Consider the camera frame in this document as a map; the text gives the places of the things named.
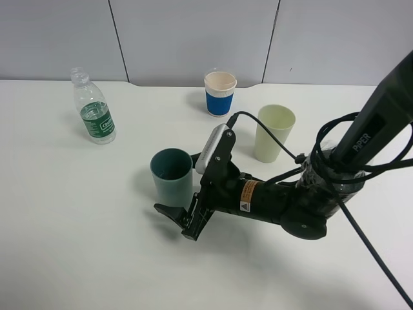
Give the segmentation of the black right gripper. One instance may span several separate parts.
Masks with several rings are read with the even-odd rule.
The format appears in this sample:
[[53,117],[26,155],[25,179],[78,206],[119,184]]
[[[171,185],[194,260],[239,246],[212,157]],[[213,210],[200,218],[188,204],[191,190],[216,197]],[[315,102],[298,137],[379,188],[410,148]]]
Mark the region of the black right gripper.
[[[201,153],[191,155],[193,168],[202,168]],[[154,209],[171,219],[182,235],[196,241],[212,215],[217,212],[260,220],[268,220],[268,189],[265,182],[241,172],[231,161],[213,163],[201,178],[201,189],[194,193],[189,209],[160,203]]]

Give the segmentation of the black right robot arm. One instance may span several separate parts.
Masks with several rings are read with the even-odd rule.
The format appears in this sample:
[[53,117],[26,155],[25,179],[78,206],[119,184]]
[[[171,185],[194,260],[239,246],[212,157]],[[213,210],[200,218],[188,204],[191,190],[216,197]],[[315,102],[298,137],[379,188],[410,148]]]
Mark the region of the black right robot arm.
[[317,240],[327,220],[365,182],[385,171],[412,165],[404,152],[390,163],[371,166],[371,159],[412,124],[412,56],[406,56],[377,86],[359,112],[343,116],[350,127],[333,149],[321,141],[339,123],[323,125],[310,154],[294,158],[297,167],[267,181],[242,173],[232,163],[237,114],[218,126],[204,150],[192,156],[201,173],[201,188],[188,208],[160,203],[155,210],[175,222],[183,235],[197,240],[215,212],[280,225],[298,238]]

